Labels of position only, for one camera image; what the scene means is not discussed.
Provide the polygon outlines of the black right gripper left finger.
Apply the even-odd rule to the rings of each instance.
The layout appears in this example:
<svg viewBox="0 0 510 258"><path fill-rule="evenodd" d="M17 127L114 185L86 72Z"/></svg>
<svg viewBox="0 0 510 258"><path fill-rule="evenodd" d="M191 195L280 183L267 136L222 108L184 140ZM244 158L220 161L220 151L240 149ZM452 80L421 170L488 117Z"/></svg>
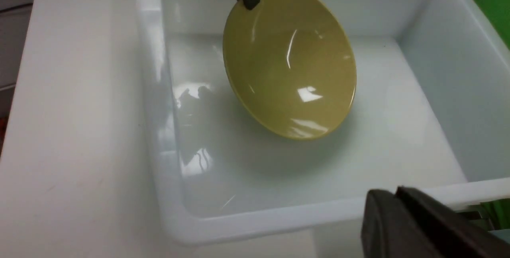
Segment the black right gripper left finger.
<svg viewBox="0 0 510 258"><path fill-rule="evenodd" d="M365 258L445 258L406 206L386 190L370 190L361 241Z"/></svg>

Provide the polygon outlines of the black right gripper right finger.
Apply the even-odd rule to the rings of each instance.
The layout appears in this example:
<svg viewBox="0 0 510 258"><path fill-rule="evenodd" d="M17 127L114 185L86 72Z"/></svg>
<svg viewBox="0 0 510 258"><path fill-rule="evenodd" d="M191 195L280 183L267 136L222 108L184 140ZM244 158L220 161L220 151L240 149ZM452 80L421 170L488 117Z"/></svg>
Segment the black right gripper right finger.
<svg viewBox="0 0 510 258"><path fill-rule="evenodd" d="M396 198L443 258L508 258L509 244L470 223L416 188L398 187Z"/></svg>

